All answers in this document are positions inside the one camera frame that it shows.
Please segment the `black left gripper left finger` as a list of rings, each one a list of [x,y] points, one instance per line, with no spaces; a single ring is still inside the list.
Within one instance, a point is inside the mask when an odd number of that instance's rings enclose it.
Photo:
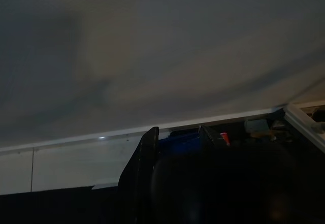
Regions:
[[[117,189],[117,223],[151,223],[151,181],[158,156],[159,128],[141,138],[122,171]]]

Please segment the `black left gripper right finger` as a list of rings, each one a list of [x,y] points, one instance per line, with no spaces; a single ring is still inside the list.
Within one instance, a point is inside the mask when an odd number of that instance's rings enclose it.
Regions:
[[[231,146],[202,126],[198,212],[200,223],[269,223],[266,153],[256,145]]]

